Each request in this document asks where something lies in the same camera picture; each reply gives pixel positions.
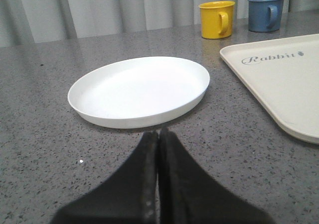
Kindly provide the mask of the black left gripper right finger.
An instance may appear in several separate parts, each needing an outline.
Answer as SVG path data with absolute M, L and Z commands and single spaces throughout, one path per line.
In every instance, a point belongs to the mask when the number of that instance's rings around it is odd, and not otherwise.
M 167 129 L 159 135 L 158 172 L 162 224 L 274 223 L 265 211 L 210 177 Z

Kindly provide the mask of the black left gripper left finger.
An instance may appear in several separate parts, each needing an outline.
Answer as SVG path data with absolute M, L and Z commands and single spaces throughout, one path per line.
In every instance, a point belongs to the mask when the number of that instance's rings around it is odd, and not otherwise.
M 129 158 L 111 177 L 61 208 L 51 223 L 156 223 L 157 150 L 157 132 L 145 132 Z

